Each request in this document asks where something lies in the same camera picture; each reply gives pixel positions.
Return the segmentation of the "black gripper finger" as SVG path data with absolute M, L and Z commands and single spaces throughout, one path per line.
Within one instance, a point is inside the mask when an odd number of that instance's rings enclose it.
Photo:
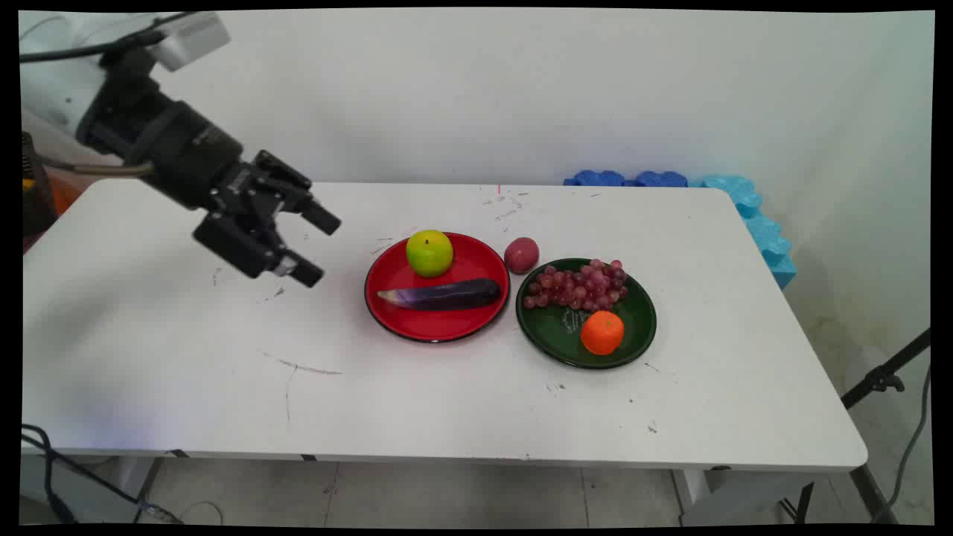
M 256 192 L 281 202 L 279 211 L 298 214 L 325 235 L 336 233 L 341 220 L 317 201 L 312 194 L 312 181 L 302 173 L 268 150 L 259 150 L 252 166 L 259 172 L 253 179 Z
M 286 244 L 272 217 L 232 216 L 215 211 L 197 225 L 193 238 L 249 278 L 271 272 L 311 288 L 325 274 Z

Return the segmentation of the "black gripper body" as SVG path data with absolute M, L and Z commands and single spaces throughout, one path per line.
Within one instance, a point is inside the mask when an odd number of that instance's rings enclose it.
M 141 180 L 187 209 L 247 211 L 231 179 L 245 182 L 243 147 L 146 74 L 110 72 L 80 122 L 77 140 L 128 167 L 150 165 Z

